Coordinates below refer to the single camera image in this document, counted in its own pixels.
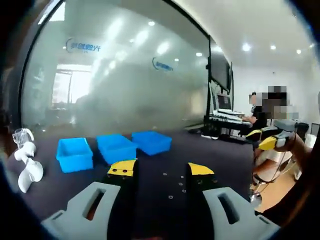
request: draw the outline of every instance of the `monitor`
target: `monitor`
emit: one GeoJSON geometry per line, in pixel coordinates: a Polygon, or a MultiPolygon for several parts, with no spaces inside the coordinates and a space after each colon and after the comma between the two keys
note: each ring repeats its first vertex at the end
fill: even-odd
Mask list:
{"type": "Polygon", "coordinates": [[[228,110],[232,109],[230,96],[218,93],[216,97],[217,97],[219,109],[228,109],[228,110]]]}
{"type": "Polygon", "coordinates": [[[311,134],[317,136],[319,131],[319,124],[311,123],[311,134]]]}
{"type": "Polygon", "coordinates": [[[220,50],[217,50],[218,46],[213,39],[210,40],[210,48],[211,79],[216,82],[223,90],[226,90],[229,93],[232,78],[230,65],[224,54],[220,50]]]}

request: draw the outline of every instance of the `blue tray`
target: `blue tray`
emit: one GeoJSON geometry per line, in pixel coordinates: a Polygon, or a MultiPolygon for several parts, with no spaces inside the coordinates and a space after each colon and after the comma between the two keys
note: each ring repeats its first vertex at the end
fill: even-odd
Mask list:
{"type": "Polygon", "coordinates": [[[132,141],[149,156],[170,150],[172,138],[155,131],[132,133],[132,141]]]}
{"type": "Polygon", "coordinates": [[[137,157],[138,145],[121,134],[97,136],[96,141],[104,160],[110,165],[137,157]]]}
{"type": "Polygon", "coordinates": [[[84,137],[60,139],[56,150],[56,159],[62,172],[72,173],[92,169],[93,153],[84,137]]]}

